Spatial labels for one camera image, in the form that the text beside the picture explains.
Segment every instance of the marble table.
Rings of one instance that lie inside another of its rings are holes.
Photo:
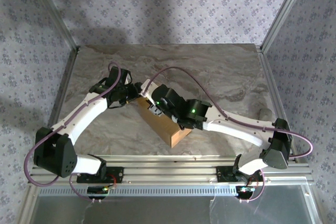
[[[229,112],[257,119],[260,109],[273,111],[253,44],[111,45],[79,49],[60,119],[84,99],[92,85],[108,76],[111,60],[130,70],[133,82],[143,82],[167,66],[183,67]],[[175,89],[185,99],[208,101],[197,84],[179,70],[168,70],[157,81]],[[237,138],[200,130],[193,130],[170,148],[141,119],[136,102],[106,110],[85,129],[75,145],[77,153],[94,155],[235,156],[250,148],[251,144]]]

